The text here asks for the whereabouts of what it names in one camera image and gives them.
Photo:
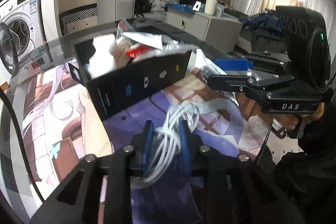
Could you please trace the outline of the person right hand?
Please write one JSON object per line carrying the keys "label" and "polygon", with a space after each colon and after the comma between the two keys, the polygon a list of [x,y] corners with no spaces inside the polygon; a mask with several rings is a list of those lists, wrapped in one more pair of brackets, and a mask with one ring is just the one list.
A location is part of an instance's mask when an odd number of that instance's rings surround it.
{"label": "person right hand", "polygon": [[[307,123],[317,121],[323,116],[324,110],[325,104],[322,102],[320,103],[318,109],[314,114],[302,114],[301,118],[306,119]],[[294,130],[299,122],[298,118],[295,115],[278,115],[276,119],[280,122],[282,127],[289,131]]]}

